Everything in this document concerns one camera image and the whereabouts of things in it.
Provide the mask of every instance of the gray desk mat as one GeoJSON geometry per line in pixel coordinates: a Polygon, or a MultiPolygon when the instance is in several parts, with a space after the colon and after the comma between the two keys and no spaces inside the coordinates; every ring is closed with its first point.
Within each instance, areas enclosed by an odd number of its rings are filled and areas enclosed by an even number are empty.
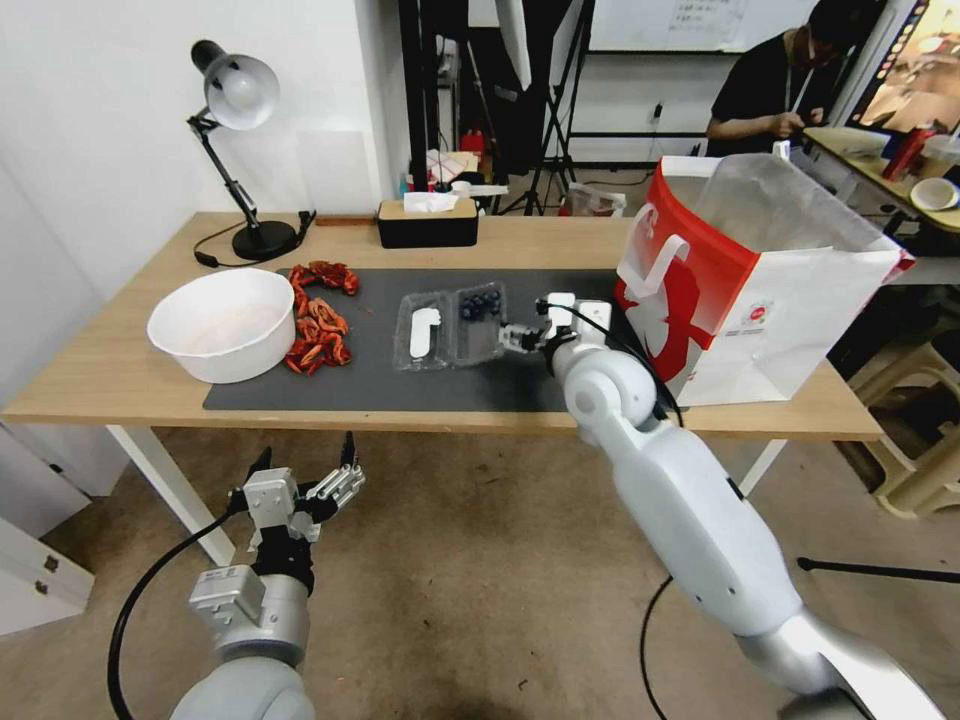
{"type": "MultiPolygon", "coordinates": [[[[560,385],[547,373],[543,355],[507,353],[469,368],[403,372],[393,367],[393,336],[400,299],[415,292],[454,290],[492,280],[507,287],[507,319],[537,323],[535,301],[548,292],[613,300],[611,270],[360,270],[361,289],[346,297],[327,288],[321,296],[350,324],[347,346],[353,362],[320,368],[313,377],[283,365],[240,383],[214,385],[207,410],[360,410],[547,412],[565,409],[560,385]]],[[[613,330],[632,340],[614,306],[613,330]]]]}

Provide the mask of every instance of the tissue box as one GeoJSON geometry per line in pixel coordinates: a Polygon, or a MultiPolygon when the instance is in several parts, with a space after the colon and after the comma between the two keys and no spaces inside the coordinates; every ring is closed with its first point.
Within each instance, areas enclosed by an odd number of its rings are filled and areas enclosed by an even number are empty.
{"type": "Polygon", "coordinates": [[[464,247],[477,244],[477,205],[460,198],[453,210],[407,213],[402,200],[380,203],[380,244],[385,248],[464,247]]]}

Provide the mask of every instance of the black shirt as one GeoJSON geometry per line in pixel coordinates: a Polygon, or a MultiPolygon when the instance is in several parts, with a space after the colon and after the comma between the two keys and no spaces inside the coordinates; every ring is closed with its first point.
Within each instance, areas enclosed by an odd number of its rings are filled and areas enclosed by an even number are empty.
{"type": "MultiPolygon", "coordinates": [[[[726,122],[752,120],[792,110],[803,89],[807,72],[807,68],[791,67],[782,34],[770,38],[737,60],[713,103],[713,116],[726,122]],[[791,74],[789,105],[786,99],[788,69],[791,74]]],[[[826,106],[839,73],[838,61],[813,71],[810,85],[797,111],[804,122],[810,122],[811,110],[826,106]]],[[[736,153],[770,152],[776,139],[770,133],[763,133],[740,140],[711,140],[707,145],[707,155],[724,157],[736,153]]]]}

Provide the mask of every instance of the plastic stool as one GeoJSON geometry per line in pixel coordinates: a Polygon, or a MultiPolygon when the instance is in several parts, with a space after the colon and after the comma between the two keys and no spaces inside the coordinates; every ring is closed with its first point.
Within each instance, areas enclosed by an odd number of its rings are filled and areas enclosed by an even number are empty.
{"type": "MultiPolygon", "coordinates": [[[[944,385],[960,403],[960,330],[952,330],[904,355],[855,388],[870,407],[911,375],[944,385]]],[[[886,475],[873,495],[898,517],[916,518],[948,505],[960,505],[960,428],[954,428],[916,460],[888,437],[864,443],[886,475]]]]}

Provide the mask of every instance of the black lamp base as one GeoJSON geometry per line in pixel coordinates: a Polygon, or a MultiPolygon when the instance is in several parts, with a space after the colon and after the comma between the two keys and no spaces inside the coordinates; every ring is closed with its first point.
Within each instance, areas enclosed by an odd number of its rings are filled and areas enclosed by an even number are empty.
{"type": "Polygon", "coordinates": [[[244,260],[271,260],[299,244],[297,231],[277,220],[264,220],[259,228],[248,225],[233,236],[233,251],[244,260]]]}

